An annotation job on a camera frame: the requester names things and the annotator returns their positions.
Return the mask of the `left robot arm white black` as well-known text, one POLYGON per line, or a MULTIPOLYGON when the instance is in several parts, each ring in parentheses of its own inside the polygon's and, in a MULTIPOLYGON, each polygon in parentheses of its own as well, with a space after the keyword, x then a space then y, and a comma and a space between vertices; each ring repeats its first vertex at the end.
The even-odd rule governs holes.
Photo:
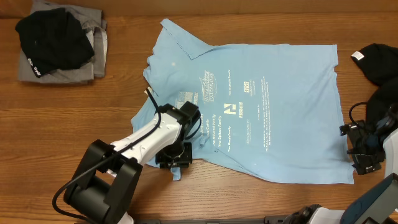
POLYGON ((154 159, 162 169, 192 163, 188 134, 200 122, 198 106, 160 106, 154 118, 130 136, 106 144, 91 143, 63 200, 90 223, 133 223, 127 214, 143 165, 154 159))

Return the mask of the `light blue t-shirt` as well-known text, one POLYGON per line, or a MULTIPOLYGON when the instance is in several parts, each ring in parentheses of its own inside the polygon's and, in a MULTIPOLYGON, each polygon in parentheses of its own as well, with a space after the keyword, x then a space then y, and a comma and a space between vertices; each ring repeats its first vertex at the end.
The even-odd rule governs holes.
POLYGON ((144 78, 154 105, 199 107, 193 157, 286 184, 352 184, 335 45, 208 45, 164 19, 144 78))

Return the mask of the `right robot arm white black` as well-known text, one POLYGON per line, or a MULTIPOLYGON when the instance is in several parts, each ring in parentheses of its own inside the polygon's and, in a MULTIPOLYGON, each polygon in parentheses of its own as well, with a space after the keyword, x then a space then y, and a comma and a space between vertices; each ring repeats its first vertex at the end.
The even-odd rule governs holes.
POLYGON ((384 179, 356 199, 346 210, 330 210, 319 204, 303 207, 287 216, 292 223, 394 223, 389 216, 397 210, 397 120, 384 118, 373 131, 363 121, 340 127, 341 135, 354 141, 348 151, 358 174, 369 174, 385 162, 384 179))

